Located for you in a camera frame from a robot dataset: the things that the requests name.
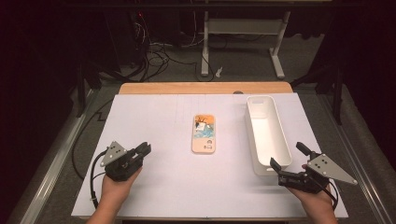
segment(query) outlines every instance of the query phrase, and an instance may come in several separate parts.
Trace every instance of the dark background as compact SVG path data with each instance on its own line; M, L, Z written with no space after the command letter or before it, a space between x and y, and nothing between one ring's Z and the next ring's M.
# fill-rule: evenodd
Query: dark background
M356 106L395 167L396 8L390 1L367 4L368 7L358 9L294 10L286 36L301 33L309 38L327 34L333 21L335 35L326 35L313 68L334 55L341 56L344 81ZM148 29L161 40L177 46L181 41L180 31L193 35L190 13L189 16L183 10L142 13L147 18ZM279 12L210 13L216 17L261 18ZM198 29L203 27L202 17L203 12L197 12ZM7 220L70 115L73 102L69 95L77 86L78 69L86 66L87 60L110 70L136 62L136 59L129 62L128 57L134 57L137 52L122 48L136 44L134 31L127 28L133 19L125 11L71 10L49 0L1 3L0 223ZM114 41L122 37L120 32L132 39Z

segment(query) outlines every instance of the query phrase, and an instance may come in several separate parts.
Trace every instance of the wooden table edge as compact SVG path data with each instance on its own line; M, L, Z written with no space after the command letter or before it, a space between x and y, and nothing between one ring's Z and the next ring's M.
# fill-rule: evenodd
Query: wooden table edge
M288 82L149 82L124 83L119 94L292 93Z

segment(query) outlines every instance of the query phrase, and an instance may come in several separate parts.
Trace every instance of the wire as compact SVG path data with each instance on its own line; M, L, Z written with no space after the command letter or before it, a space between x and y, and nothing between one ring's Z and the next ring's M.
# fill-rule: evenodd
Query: wire
M200 81L200 82L204 82L204 81L210 82L210 81L212 81L212 80L215 78L215 74L214 74L214 72L213 72L213 69L212 69L212 67L210 66L209 62L204 58L204 56L202 56L202 57L203 57L203 59L205 60L205 62L208 64L208 66L209 66L209 68L210 68L211 75L212 75L212 77L211 77L209 80L201 80L200 78L198 78L198 76L197 76L197 63L183 63L183 62L180 62L180 61L178 61L178 60L172 59L172 57L169 56L169 54L166 53L165 44L163 44L163 45L160 46L160 47L161 47L161 48L160 48L158 51L153 52L153 54L156 54L159 58L166 58L167 62L166 62L166 64L162 63L161 65L156 65L156 66L160 66L160 68L157 70L157 72L154 73L154 74L151 75L151 76L145 77L145 78L143 79L143 81L149 80L151 77L154 77L154 76L160 74L161 72L163 72L163 71L167 68L168 62L169 62L169 61L174 62L174 63L186 64L186 65L194 65L194 75L195 75L195 78L196 78L198 81Z
M96 198L95 190L93 189L93 180L94 180L93 173L94 173L94 170L95 170L96 163L98 162L98 160L101 157L106 155L106 153L107 153L107 149L105 151L99 153L99 155L93 161L92 168L91 168L91 178L90 178L91 200L92 200L93 206L95 206L95 208L98 207L99 202L98 202L98 199Z
M165 44L165 43L160 43L160 42L154 42L154 43L151 43L150 45L153 45L153 46L168 46L168 47L172 47L173 46L171 44Z
M334 196L326 189L323 188L323 186L321 186L318 181L316 179L314 179L312 176L309 176L309 179L311 179L318 187L320 187L327 195L329 195L329 197L332 198L333 204L332 204L332 210L335 210L335 208L337 207L338 204L338 191L336 188L334 188L334 191L337 195L337 198L334 198Z
M159 53L157 53L157 52L154 52L153 54L156 54L159 58L162 58L162 56ZM150 78L155 77L155 76L159 75L160 73L162 73L164 70L166 70L166 68L169 65L168 61L162 60L162 62L163 63L160 64L160 65L152 65L152 66L157 66L158 67L157 71L155 73L153 73L152 75L149 75L149 76L147 74L145 74L145 76L142 76L140 81L142 81L142 82L149 81Z
M148 42L151 44L151 40L149 38L149 29L148 26L146 25L145 18L143 18L143 14L141 12L138 13L139 17L142 19L143 24L145 25L146 31L147 31L147 37L148 37Z
M99 115L99 118L97 121L105 121L106 119L102 119L102 113L100 112L106 105L108 105L110 102L112 102L114 99L111 99L107 102L105 102L104 105L102 105L99 109L97 109L93 115L90 117L90 119L88 119L87 123L85 123L84 127L81 129L81 131L79 132L76 141L74 142L73 146L72 146L72 164L73 164L73 169L76 172L76 175L81 179L84 180L84 176L82 176L82 174L78 171L77 166L76 166L76 162L75 162L75 151L76 151L76 145L77 142L79 140L79 138L82 136L82 134L84 133L85 129L87 128L87 126L90 124L91 120L93 119L93 117L95 117L95 115Z
M155 52L153 52L152 50L150 51L151 58L148 60L149 65L158 67L158 66L164 65L165 63L168 63L169 59L167 57L163 57L160 55L160 53L163 53L162 50L165 51L164 46L161 46L161 48ZM151 61L154 61L156 63L162 63L162 64L156 65L156 64L150 63Z
M135 77L139 75L143 70L145 70L145 67L147 66L147 61L143 60L141 64L139 64L139 67L133 71L131 74L127 75L127 77Z
M192 39L191 43L187 46L181 46L181 47L190 47L194 45L194 41L195 41L195 37L196 37L196 33L197 33L197 18L195 15L195 11L192 12L192 14L194 15L194 38Z
M189 47L193 47L193 46L197 46L200 45L202 42L204 42L204 39L202 38L200 41L196 42L195 44L192 45L183 45L181 46L182 48L189 48Z
M104 175L105 173L106 173L106 172L102 172L102 173L100 173L99 175ZM94 176L93 179L95 179L95 178L98 177L99 175Z
M145 43L145 39L146 39L146 30L145 30L145 28L143 28L143 26L141 24L139 24L138 22L134 22L134 24L139 27L139 30L137 31L137 35L136 35L137 38L139 37L140 29L143 30L142 42L140 44Z

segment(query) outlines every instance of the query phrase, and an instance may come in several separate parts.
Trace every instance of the desk leg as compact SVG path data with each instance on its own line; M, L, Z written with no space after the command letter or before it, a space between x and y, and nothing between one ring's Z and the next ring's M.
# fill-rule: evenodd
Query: desk leg
M277 35L276 45L274 48L269 49L271 59L273 61L274 68L276 71L276 76L279 79L285 78L285 74L283 73L282 65L280 64L280 60L277 54L279 53L280 44L282 43L282 39L283 39L283 35L285 34L286 27L288 26L289 16L290 16L290 12L289 11L285 12L285 15L283 16L283 23L280 26L279 33Z
M207 20L209 20L209 13L205 12L205 27L204 27L204 49L202 52L202 65L201 65L201 76L209 76L209 47L207 41L209 38L209 31L207 27Z

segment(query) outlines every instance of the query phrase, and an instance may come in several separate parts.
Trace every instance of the black cable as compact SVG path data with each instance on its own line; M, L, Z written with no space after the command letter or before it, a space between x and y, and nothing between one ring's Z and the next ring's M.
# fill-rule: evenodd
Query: black cable
M191 41L187 42L188 40L182 40L183 43L180 44L180 46L182 48L190 48L190 47L198 46L199 44L201 44L201 42L203 42L203 38L204 38L203 35L198 35L198 34L195 35L195 38L193 38L193 37L191 37L189 35L186 35L186 36L188 38L192 38L192 42Z
M335 208L337 207L337 204L338 204L338 192L337 192L337 189L334 188L334 191L337 194L337 198L334 198L334 196L326 188L323 188L323 186L321 186L316 179L312 178L312 176L309 176L309 179L311 179L316 185L318 185L318 187L320 187L327 195L329 195L329 197L332 198L332 201L333 201L332 210L335 210Z
M337 204L338 204L338 190L335 188L335 185L332 182L330 182L330 184L332 185L332 188L334 189L335 196L336 196L335 197L336 201L334 202L334 205L332 206L332 209L335 210L335 208L337 207Z
M143 76L139 79L139 82L143 82L143 80L145 79L146 75L147 75L148 72L149 72L149 59L148 59L147 53L145 54L145 61L147 62L147 63L146 63L146 67L145 67Z
M106 172L102 172L102 173L100 173L99 175L104 175L105 173L106 173ZM98 177L99 175L94 176L93 179L95 179L95 178Z
M169 61L172 61L174 63L180 63L180 64L186 64L186 65L194 65L194 74L197 73L197 63L183 63L180 61L177 61L175 59L172 59L171 56L169 56L169 54L166 53L166 49L163 48L163 54L165 54L165 56L169 59Z
M144 78L142 81L149 81L150 78L158 76L160 73L162 73L163 71L166 70L166 68L168 67L169 63L162 63L161 65L159 65L157 71L155 73L153 73L152 75L147 76L146 78Z
M159 47L159 49L157 49L157 50L152 50L152 47ZM160 44L160 43L157 43L157 44L151 44L150 45L150 48L151 48L151 51L149 51L149 52L162 52L163 50L165 50L165 43L162 43L162 44Z
M106 155L106 153L107 153L107 149L105 151L99 153L99 155L93 161L92 168L91 168L91 178L90 178L91 200L92 200L93 206L95 206L95 208L98 207L99 202L98 202L98 199L96 198L95 190L93 190L93 180L94 180L93 173L94 173L94 170L95 170L95 165L98 162L99 158L101 158L104 155Z
M104 71L105 73L107 73L108 75L116 78L117 80L119 80L122 83L125 82L133 82L131 79L129 79L128 77L125 77L123 75L121 75L118 72L114 72L112 70L108 70L106 67L103 67L101 64L93 62L93 61L88 61L88 63L93 66L95 69L100 70L100 71Z
M81 179L84 180L84 176L82 176L82 174L78 171L77 166L76 166L76 162L75 162L75 151L76 151L76 145L77 142L79 140L79 138L82 136L82 133L85 131L85 129L87 128L88 124L90 124L91 120L93 119L93 117L95 115L99 115L98 121L105 121L105 119L102 119L102 112L100 112L106 105L108 105L110 102L112 102L114 99L111 99L107 102L105 102L104 105L102 105L99 109L97 109L93 115L88 119L87 123L85 123L84 127L81 129L81 131L79 132L73 146L72 146L72 164L73 164L73 169L76 172L76 175Z
M163 56L161 56L159 52L152 52L152 53L151 53L151 56L152 56L152 54L157 55L157 57L151 57L151 58L148 60L148 64L149 64L149 65L151 65L151 66L153 66L153 67L161 67L161 66L163 66L164 64L168 63L168 59L166 59L166 58L164 58ZM154 63L151 63L151 61L154 61L154 60L156 60L156 59L160 59L161 64L154 64Z
M143 70L145 70L146 62L147 61L143 58L142 63L139 64L139 67L135 71L133 71L132 73L127 75L127 77L135 77L135 76L139 75Z

